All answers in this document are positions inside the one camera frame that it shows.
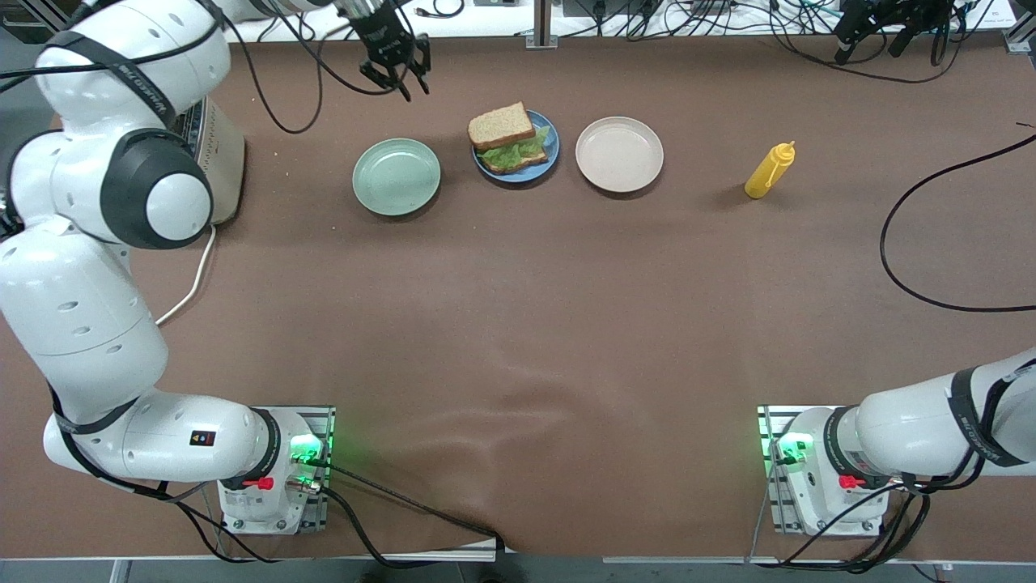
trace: bread slice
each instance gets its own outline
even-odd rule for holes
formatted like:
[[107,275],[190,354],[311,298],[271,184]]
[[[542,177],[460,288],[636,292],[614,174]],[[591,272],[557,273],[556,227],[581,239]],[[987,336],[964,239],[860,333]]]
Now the bread slice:
[[494,174],[513,174],[526,166],[535,166],[537,164],[543,164],[547,159],[549,159],[547,157],[547,152],[541,149],[540,152],[537,153],[536,155],[523,157],[521,164],[515,166],[514,168],[498,168],[486,162],[485,159],[482,161],[482,164],[485,165],[485,167]]
[[486,151],[536,136],[536,127],[528,118],[525,104],[483,113],[467,124],[467,137],[478,151]]

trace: white plate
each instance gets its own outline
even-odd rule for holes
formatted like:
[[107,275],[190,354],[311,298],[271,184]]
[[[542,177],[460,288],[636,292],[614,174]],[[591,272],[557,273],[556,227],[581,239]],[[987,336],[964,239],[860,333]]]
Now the white plate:
[[629,117],[591,123],[576,142],[576,164],[586,179],[611,192],[633,192],[662,171],[662,141],[651,127]]

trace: small black label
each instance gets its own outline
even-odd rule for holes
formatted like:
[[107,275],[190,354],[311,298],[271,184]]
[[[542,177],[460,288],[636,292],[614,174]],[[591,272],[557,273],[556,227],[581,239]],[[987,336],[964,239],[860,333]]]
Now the small black label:
[[215,445],[215,432],[191,432],[191,445],[204,447]]

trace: sandwich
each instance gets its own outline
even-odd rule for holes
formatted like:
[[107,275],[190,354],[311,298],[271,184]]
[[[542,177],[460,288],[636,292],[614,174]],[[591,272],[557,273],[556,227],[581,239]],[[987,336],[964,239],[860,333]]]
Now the sandwich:
[[479,159],[494,174],[510,174],[547,162],[543,143],[549,130],[537,130],[521,101],[484,113],[467,124],[467,137]]

